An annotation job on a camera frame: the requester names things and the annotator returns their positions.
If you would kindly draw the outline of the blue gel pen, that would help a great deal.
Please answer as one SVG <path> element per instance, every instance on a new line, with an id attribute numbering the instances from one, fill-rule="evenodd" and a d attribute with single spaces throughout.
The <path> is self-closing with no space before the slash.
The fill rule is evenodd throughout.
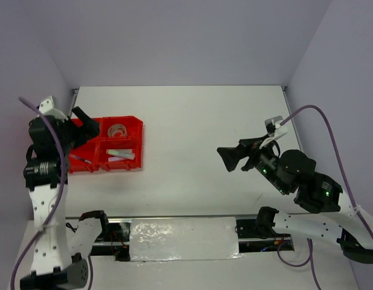
<path id="1" fill-rule="evenodd" d="M 79 157 L 77 155 L 70 154 L 69 156 L 70 156 L 70 158 L 73 158 L 75 160 L 79 160 L 79 161 L 84 162 L 84 163 L 88 163 L 88 164 L 92 163 L 92 161 L 90 161 L 88 159 L 85 159 L 85 158 L 82 158 L 82 157 Z"/>

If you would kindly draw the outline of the large clear tape roll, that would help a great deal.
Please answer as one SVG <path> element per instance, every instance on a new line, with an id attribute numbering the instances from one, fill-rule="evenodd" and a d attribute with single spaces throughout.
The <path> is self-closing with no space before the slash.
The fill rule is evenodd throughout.
<path id="1" fill-rule="evenodd" d="M 113 124 L 107 130 L 108 137 L 127 137 L 128 130 L 124 124 Z"/>

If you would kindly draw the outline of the small white tape roll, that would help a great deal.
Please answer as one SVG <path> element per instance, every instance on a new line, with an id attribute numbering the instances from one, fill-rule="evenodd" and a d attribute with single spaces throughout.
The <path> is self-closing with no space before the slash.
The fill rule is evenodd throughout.
<path id="1" fill-rule="evenodd" d="M 128 135 L 127 129 L 125 127 L 118 127 L 114 132 L 113 132 L 113 137 L 125 137 Z"/>

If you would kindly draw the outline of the pink highlighter pen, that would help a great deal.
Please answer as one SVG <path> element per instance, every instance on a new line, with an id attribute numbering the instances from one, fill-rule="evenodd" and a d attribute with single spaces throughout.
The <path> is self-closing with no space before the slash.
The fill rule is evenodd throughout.
<path id="1" fill-rule="evenodd" d="M 116 161 L 124 161 L 124 160 L 134 160 L 135 159 L 135 154 L 125 154 L 121 156 L 111 156 L 108 158 L 109 162 L 116 162 Z"/>

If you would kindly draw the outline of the green highlighter pen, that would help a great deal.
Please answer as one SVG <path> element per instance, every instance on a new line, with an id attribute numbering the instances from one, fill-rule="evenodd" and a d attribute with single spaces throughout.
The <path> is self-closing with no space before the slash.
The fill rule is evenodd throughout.
<path id="1" fill-rule="evenodd" d="M 132 155 L 133 154 L 133 150 L 132 149 L 107 149 L 106 153 L 108 155 L 114 155 L 114 156 Z"/>

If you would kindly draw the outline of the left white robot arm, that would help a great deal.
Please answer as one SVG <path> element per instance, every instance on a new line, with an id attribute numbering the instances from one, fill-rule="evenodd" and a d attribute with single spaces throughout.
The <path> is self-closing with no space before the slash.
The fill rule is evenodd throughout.
<path id="1" fill-rule="evenodd" d="M 111 234 L 102 210 L 83 213 L 73 236 L 66 234 L 65 202 L 68 190 L 68 155 L 100 133 L 100 125 L 82 111 L 72 112 L 81 121 L 54 113 L 44 105 L 29 122 L 32 144 L 26 153 L 25 186 L 33 206 L 35 234 L 24 252 L 33 250 L 28 275 L 20 279 L 21 289 L 80 289 L 92 284 L 89 255 L 93 243 Z"/>

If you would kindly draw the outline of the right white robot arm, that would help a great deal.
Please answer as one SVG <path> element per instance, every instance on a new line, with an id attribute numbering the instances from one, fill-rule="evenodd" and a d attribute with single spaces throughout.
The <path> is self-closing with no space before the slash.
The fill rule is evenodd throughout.
<path id="1" fill-rule="evenodd" d="M 280 194 L 294 193 L 294 203 L 310 215 L 320 214 L 329 222 L 312 221 L 264 206 L 258 211 L 254 229 L 262 237 L 301 235 L 339 246 L 345 257 L 373 264 L 373 218 L 355 208 L 340 184 L 316 171 L 316 162 L 297 149 L 280 151 L 276 141 L 263 147 L 263 138 L 243 139 L 236 147 L 217 152 L 228 172 L 242 159 L 243 172 L 257 170 Z"/>

